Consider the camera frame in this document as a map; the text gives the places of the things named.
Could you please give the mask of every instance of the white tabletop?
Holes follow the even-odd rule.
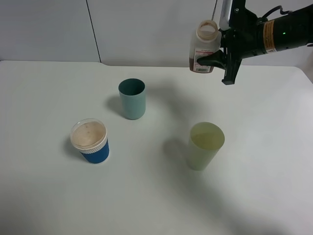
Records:
[[[1,234],[313,234],[313,84],[291,67],[224,71],[0,62]],[[146,83],[147,110],[121,116],[118,84]],[[97,118],[109,159],[87,163],[69,131]],[[200,121],[224,131],[204,172],[184,161]]]

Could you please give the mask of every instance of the blue cup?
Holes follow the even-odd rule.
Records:
[[[108,132],[97,119],[85,119],[71,130],[72,145],[92,164],[103,162],[109,156]]]
[[[143,81],[129,78],[118,86],[125,117],[131,120],[141,118],[146,111],[146,86]]]

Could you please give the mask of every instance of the translucent green cup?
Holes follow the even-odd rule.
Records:
[[[204,170],[225,142],[223,131],[210,122],[200,122],[190,130],[187,164]]]

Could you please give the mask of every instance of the brown liquid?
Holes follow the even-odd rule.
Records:
[[[192,72],[197,72],[194,71],[194,63],[195,63],[195,59],[194,58],[189,58],[189,69]],[[211,66],[209,72],[197,72],[197,73],[211,73],[213,71],[214,67]]]

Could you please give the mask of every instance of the cable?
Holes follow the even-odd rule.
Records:
[[[218,0],[215,1],[215,6],[214,6],[214,10],[213,10],[212,20],[214,20],[214,15],[215,15],[215,10],[216,10],[217,1],[218,1]]]
[[[273,9],[271,9],[270,11],[268,11],[262,18],[267,18],[270,14],[272,14],[273,12],[280,10],[280,14],[281,15],[286,15],[291,13],[292,11],[283,11],[283,7],[282,6],[277,6],[274,7]]]
[[[93,24],[92,24],[92,19],[91,19],[91,14],[90,14],[90,10],[89,10],[88,0],[86,0],[86,5],[87,5],[87,9],[88,9],[89,18],[90,18],[91,28],[92,28],[92,31],[93,31],[94,41],[96,42],[96,47],[97,47],[97,51],[98,51],[99,60],[100,60],[100,63],[102,63],[101,62],[99,48],[98,48],[98,43],[97,43],[97,39],[96,39],[96,34],[94,32],[94,28],[93,28]]]

